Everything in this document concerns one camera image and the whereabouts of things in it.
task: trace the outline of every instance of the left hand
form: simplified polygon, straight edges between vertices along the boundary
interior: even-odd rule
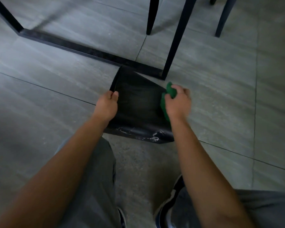
[[[98,99],[93,118],[109,123],[117,113],[118,92],[107,91]]]

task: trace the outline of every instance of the concrete floor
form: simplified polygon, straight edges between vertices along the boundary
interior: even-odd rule
[[[1,0],[38,28],[163,68],[185,0]],[[198,0],[166,81],[192,90],[190,124],[235,188],[285,191],[285,0]],[[91,115],[118,67],[18,38],[0,19],[0,213]],[[180,173],[174,144],[104,134],[117,159],[117,200],[129,227],[152,213]]]

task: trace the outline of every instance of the hand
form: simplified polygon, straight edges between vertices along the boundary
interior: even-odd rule
[[[191,111],[191,98],[190,90],[184,89],[179,85],[172,85],[172,88],[176,89],[177,95],[174,99],[170,94],[165,95],[166,111],[170,121],[174,119],[186,120]]]
[[[92,118],[109,123],[117,113],[118,92],[107,91],[98,99]]]

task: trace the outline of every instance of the black chair leg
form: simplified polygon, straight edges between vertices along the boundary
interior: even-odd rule
[[[160,3],[160,0],[150,0],[149,16],[148,16],[148,23],[147,23],[147,35],[151,34],[159,3]]]
[[[224,25],[225,25],[227,18],[228,18],[229,14],[232,10],[232,7],[234,6],[235,3],[236,3],[236,0],[227,0],[225,7],[223,9],[221,18],[220,18],[219,23],[218,23],[218,27],[216,29],[216,33],[215,33],[216,37],[219,38],[221,36]]]
[[[170,51],[168,54],[168,58],[167,58],[165,67],[164,67],[163,72],[162,72],[161,77],[163,80],[165,80],[167,75],[168,75],[169,69],[170,69],[171,64],[173,62],[173,59],[174,59],[174,56],[176,54],[177,48],[180,44],[180,41],[183,37],[184,31],[186,29],[187,23],[188,23],[189,18],[191,16],[195,2],[196,2],[196,0],[186,0],[186,2],[185,2],[185,5],[184,5],[183,11],[181,13],[181,17],[180,17],[180,20],[178,22],[178,26],[177,26],[177,29],[176,29],[176,32],[175,32],[175,35],[173,38],[173,42],[172,42],[172,45],[171,45],[171,48],[170,48]]]
[[[216,0],[210,0],[210,4],[211,4],[211,5],[214,5],[215,2],[216,2]]]

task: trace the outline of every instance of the forearm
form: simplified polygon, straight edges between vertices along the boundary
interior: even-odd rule
[[[74,196],[106,123],[91,118],[21,189],[1,216],[2,227],[55,227]]]
[[[236,192],[208,156],[186,120],[171,120],[187,191],[204,227],[251,222]]]

